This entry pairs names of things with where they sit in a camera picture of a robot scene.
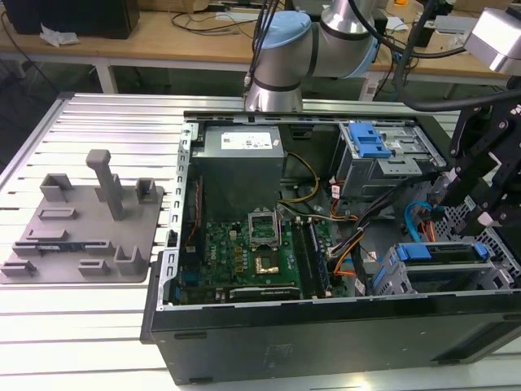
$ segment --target robotic arm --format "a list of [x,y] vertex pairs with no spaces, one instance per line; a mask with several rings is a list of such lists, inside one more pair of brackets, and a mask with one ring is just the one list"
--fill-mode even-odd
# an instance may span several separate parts
[[[490,69],[514,75],[509,90],[521,84],[521,15],[514,9],[487,9],[465,48]],[[459,235],[478,235],[484,226],[521,224],[521,105],[519,98],[462,110],[449,146],[453,170],[442,178],[440,204],[458,206],[473,193],[475,208],[456,227]],[[497,169],[490,188],[476,189]]]
[[418,111],[461,109],[450,143],[454,169],[441,177],[431,195],[433,204],[460,205],[479,180],[495,168],[492,186],[473,194],[476,207],[457,227],[460,235],[477,235],[485,226],[521,223],[521,14],[487,9],[466,41],[465,50],[491,70],[514,76],[508,92],[448,102],[419,102],[408,96],[402,74],[410,56],[441,58],[440,54],[413,53],[414,43],[436,6],[429,0],[407,47],[396,47],[375,32],[370,15],[374,0],[334,0],[319,24],[306,15],[277,13],[262,43],[258,66],[246,97],[246,109],[264,112],[302,110],[300,81],[306,76],[349,77],[362,74],[376,53],[377,41],[402,54],[395,85],[403,102]]
[[[372,23],[376,0],[355,0]],[[378,43],[352,12],[348,0],[334,0],[320,23],[306,14],[277,12],[262,44],[247,93],[246,109],[302,111],[303,77],[355,77],[370,66]]]

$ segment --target cable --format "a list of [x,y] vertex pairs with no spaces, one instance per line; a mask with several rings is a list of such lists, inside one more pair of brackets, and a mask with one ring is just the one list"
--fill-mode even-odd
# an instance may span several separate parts
[[[180,16],[183,16],[183,15],[188,15],[188,17],[190,19],[190,20],[188,20],[186,22],[186,24],[184,26],[182,24],[179,24],[179,23],[176,22],[176,19],[178,19]],[[226,32],[226,31],[223,31],[223,30],[226,30],[226,29],[229,29],[229,28],[232,28],[232,27],[237,27],[242,34],[246,35],[249,38],[253,38],[251,35],[245,33],[240,28],[240,25],[241,24],[246,24],[246,23],[251,23],[254,20],[245,20],[245,21],[237,22],[231,16],[229,16],[229,15],[226,15],[226,16],[229,17],[230,19],[232,19],[234,21],[234,23],[233,24],[227,24],[227,25],[224,25],[224,26],[212,27],[210,29],[193,29],[193,28],[188,27],[188,24],[190,22],[198,22],[198,23],[204,22],[205,20],[209,20],[209,19],[215,18],[216,17],[215,15],[209,16],[208,18],[205,18],[205,19],[202,19],[202,20],[194,20],[194,19],[192,19],[191,15],[189,13],[187,13],[187,12],[180,12],[177,15],[175,15],[174,17],[172,17],[170,19],[170,21],[171,21],[173,26],[178,27],[178,28],[183,29],[183,30],[186,30],[186,31],[188,31],[190,33],[196,33],[196,34],[202,34],[202,35],[224,35],[224,34],[230,34],[231,32],[230,31]]]
[[333,217],[329,217],[329,216],[324,216],[322,214],[311,214],[311,213],[302,213],[302,212],[299,212],[298,210],[296,210],[295,208],[292,208],[290,205],[288,204],[284,204],[283,202],[278,202],[278,204],[280,206],[282,206],[285,210],[287,210],[288,212],[294,214],[295,216],[300,216],[300,217],[310,217],[310,218],[319,218],[321,220],[327,220],[328,222],[338,222],[339,219],[338,218],[333,218]]
[[304,202],[307,200],[311,200],[318,193],[318,187],[319,187],[320,180],[317,176],[317,173],[315,173],[315,170],[313,169],[313,167],[311,167],[311,165],[309,165],[309,163],[306,160],[304,160],[302,157],[300,157],[296,153],[288,152],[287,155],[295,157],[298,161],[300,161],[300,163],[305,165],[309,169],[309,171],[311,171],[311,174],[313,174],[313,178],[315,179],[315,186],[314,186],[311,194],[309,194],[307,196],[305,195],[304,197],[300,197],[300,198],[282,199],[282,200],[279,200],[278,202],[286,202],[286,203],[294,204],[294,203],[298,203],[298,202]]
[[339,258],[339,261],[336,263],[335,271],[333,271],[333,275],[343,275],[343,274],[349,274],[349,275],[356,275],[353,272],[346,272],[346,271],[340,271],[342,268],[342,264],[344,263],[345,258],[348,257],[351,250],[355,248],[355,246],[358,244],[358,242],[361,241],[361,238],[364,237],[364,234],[362,233],[349,247],[347,250],[345,250],[344,254],[342,254],[342,257]]
[[420,238],[418,230],[416,229],[416,226],[414,226],[413,218],[411,216],[411,212],[415,206],[423,206],[430,212],[432,211],[432,206],[427,202],[414,201],[407,205],[404,211],[405,226],[407,227],[407,231],[409,231],[411,238],[413,238],[415,242],[421,242],[422,238]]
[[9,37],[9,40],[11,41],[11,43],[15,46],[15,48],[22,54],[23,57],[26,58],[26,60],[32,65],[34,66],[34,68],[38,71],[38,73],[40,73],[42,75],[42,77],[47,81],[47,83],[49,83],[49,86],[52,87],[52,89],[55,91],[56,94],[59,94],[59,89],[56,87],[56,85],[49,79],[49,77],[46,76],[46,74],[44,72],[41,71],[41,69],[39,67],[37,67],[37,65],[34,63],[34,61],[32,61],[28,55],[25,54],[24,51],[22,51],[22,48],[18,46],[18,44],[16,43],[16,41],[13,39],[13,37],[11,36],[11,34],[9,33],[9,30],[7,29],[7,26],[6,26],[6,23],[3,19],[3,17],[7,15],[7,12],[4,11],[2,13],[2,15],[0,16],[0,19],[2,20],[2,27],[4,29],[4,31],[6,32],[7,36]]
[[[418,175],[417,177],[411,177],[407,178],[406,180],[398,183],[395,187],[389,189],[385,193],[383,193],[381,196],[377,197],[364,211],[364,213],[358,217],[358,220],[355,222],[355,225],[353,227],[353,231],[355,232],[353,235],[348,237],[347,239],[343,240],[340,244],[337,244],[333,248],[333,253],[337,253],[342,248],[345,248],[345,246],[349,246],[353,239],[359,235],[359,231],[364,231],[370,224],[370,219],[376,215],[378,215],[382,210],[384,210],[387,206],[391,205],[394,201],[394,197],[396,197],[397,194],[399,194],[401,191],[403,191],[405,188],[409,186],[413,186],[414,184],[420,183],[420,182],[432,182],[436,180],[441,175],[441,172],[439,171],[432,171],[427,174]],[[364,263],[361,259],[361,250],[360,246],[355,244],[353,249],[351,250],[351,258],[352,258],[352,264],[355,268],[355,272],[357,273],[358,280],[363,284],[363,286],[366,288],[364,292],[361,292],[359,289],[359,292],[362,294],[366,294],[368,292],[367,290],[367,275],[366,270],[364,269]]]
[[257,21],[255,23],[255,28],[253,30],[253,41],[252,41],[252,53],[255,52],[256,43],[255,40],[259,36],[259,31],[261,30],[262,20],[264,19],[264,12],[266,9],[267,0],[262,0],[262,4],[260,5],[259,15],[257,16]]
[[418,40],[419,35],[422,31],[423,26],[427,22],[428,16],[436,5],[436,0],[429,0],[425,6],[425,11],[422,13],[420,20],[413,27],[407,46],[405,47],[404,54],[401,57],[401,61],[398,63],[394,74],[394,83],[396,90],[401,96],[401,100],[404,104],[417,110],[419,112],[447,112],[454,110],[462,110],[464,108],[475,108],[482,106],[489,106],[494,103],[502,103],[507,101],[516,101],[521,98],[521,89],[511,90],[507,92],[500,92],[497,94],[489,94],[485,96],[479,96],[474,98],[465,98],[458,100],[449,101],[435,101],[435,102],[419,102],[405,91],[404,74],[405,67],[409,61],[409,57],[413,54],[413,48],[415,42]]
[[425,239],[426,239],[428,242],[431,242],[432,240],[431,240],[431,237],[429,236],[429,234],[427,233],[427,229],[426,229],[426,227],[425,227],[425,223],[422,222],[422,223],[420,224],[420,226],[422,227],[422,232],[423,232],[423,236],[425,236]]
[[271,21],[274,18],[275,11],[277,10],[278,0],[270,0],[268,5],[268,15],[265,16],[265,20],[261,26],[261,30],[259,32],[260,37],[257,39],[256,49],[253,53],[253,59],[250,66],[250,75],[255,73],[256,67],[259,63],[259,56],[261,54],[262,45],[264,44],[264,40],[266,38],[266,34],[268,33],[269,26],[271,25]]
[[373,99],[376,99],[376,97],[378,96],[378,94],[380,92],[382,92],[383,90],[383,86],[385,86],[385,83],[387,83],[387,80],[389,80],[389,77],[391,76],[391,73],[392,73],[392,69],[394,68],[394,51],[392,51],[391,48],[389,48],[389,51],[391,53],[391,66],[389,67],[389,70],[387,71],[386,75],[385,75],[385,78],[382,80],[382,83],[378,86],[378,89],[376,90],[376,92],[374,93],[374,97]]
[[195,231],[197,230],[197,226],[199,225],[199,220],[201,218],[201,213],[199,211],[199,182],[195,183],[195,223],[194,227],[192,228],[192,231],[190,233],[190,236],[188,236],[188,240],[186,241],[185,247],[190,244],[192,241]]
[[[298,186],[295,186],[293,191],[295,192],[296,198],[300,198],[302,195],[299,193]],[[306,201],[302,202],[302,205],[308,210],[309,213],[315,213],[315,209],[311,207],[310,204],[308,204]]]
[[[338,218],[339,220],[345,220],[345,218],[346,218],[345,215],[341,216],[339,214],[336,214],[336,212],[335,212],[335,207],[339,203],[339,201],[340,201],[339,199],[336,199],[333,201],[333,203],[331,204],[331,208],[330,208],[330,214],[331,214],[332,218]],[[355,222],[356,220],[358,220],[358,217],[355,216],[354,214],[350,214],[348,220]]]
[[[396,51],[400,54],[404,54],[405,50],[391,42],[389,42],[383,35],[381,35],[376,29],[364,18],[364,16],[360,13],[360,10],[358,10],[357,4],[355,3],[355,0],[348,0],[349,6],[352,9],[352,12],[355,14],[355,16],[360,20],[360,23],[366,28],[366,30],[377,39],[378,42],[381,44],[387,46],[389,49]],[[450,51],[443,51],[440,53],[418,53],[416,51],[412,51],[410,56],[411,57],[417,57],[419,59],[443,59],[445,57],[449,57],[451,55],[459,55],[460,53],[463,53],[465,51],[464,47],[458,47],[457,49],[452,49]]]
[[436,242],[436,232],[434,231],[434,222],[429,222],[431,228],[431,242]]

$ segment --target green circuit board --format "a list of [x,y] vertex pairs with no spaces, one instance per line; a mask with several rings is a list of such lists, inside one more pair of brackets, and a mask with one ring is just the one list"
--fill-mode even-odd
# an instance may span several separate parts
[[[291,224],[281,223],[281,239],[270,248],[253,248],[250,244],[248,221],[209,222],[205,227],[204,259],[199,272],[183,274],[182,304],[218,302],[216,290],[258,287],[277,288],[300,286]],[[322,253],[331,246],[330,225],[316,223]],[[266,220],[254,227],[255,238],[274,235],[273,223]]]
[[[230,232],[236,232],[235,239]],[[273,228],[270,223],[266,227],[256,227],[257,237],[270,237]],[[276,258],[271,271],[259,268],[265,258]],[[206,230],[206,265],[202,270],[204,284],[210,285],[291,285],[299,287],[299,271],[291,241],[290,223],[282,224],[282,245],[276,250],[262,246],[256,251],[250,247],[250,236],[247,222],[209,223]]]

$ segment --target metal slotted table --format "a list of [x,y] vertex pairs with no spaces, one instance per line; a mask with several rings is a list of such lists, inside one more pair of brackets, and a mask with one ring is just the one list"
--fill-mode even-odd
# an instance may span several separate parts
[[[24,231],[48,173],[95,184],[85,167],[106,148],[122,185],[152,177],[166,190],[152,261],[166,236],[169,190],[185,110],[240,110],[236,98],[76,94],[57,100],[0,176],[0,260]],[[398,103],[306,101],[310,112],[405,113]],[[436,115],[451,133],[458,114]],[[0,389],[177,389],[154,345],[138,338],[148,279],[108,285],[0,287]],[[253,389],[521,389],[521,340],[469,366],[419,368],[191,386]]]

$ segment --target gray plastic post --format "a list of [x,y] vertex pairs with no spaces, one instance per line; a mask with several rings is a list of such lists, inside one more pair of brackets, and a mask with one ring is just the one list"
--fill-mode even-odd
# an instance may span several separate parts
[[49,202],[67,202],[64,190],[72,190],[66,174],[47,174],[40,185],[43,196]]
[[138,179],[134,190],[139,204],[157,204],[157,189],[153,178]]
[[118,246],[114,255],[114,263],[122,275],[136,275],[147,266],[147,260],[141,256],[138,246],[134,246],[131,257],[127,257],[123,248]]
[[8,261],[0,266],[0,271],[7,277],[32,276],[36,271],[36,267],[26,260]]
[[108,275],[111,272],[104,259],[81,259],[78,270],[84,277]]
[[87,167],[93,169],[98,177],[101,191],[111,211],[115,221],[123,220],[123,204],[120,199],[120,191],[114,179],[108,162],[111,160],[111,153],[106,149],[91,149],[86,159]]

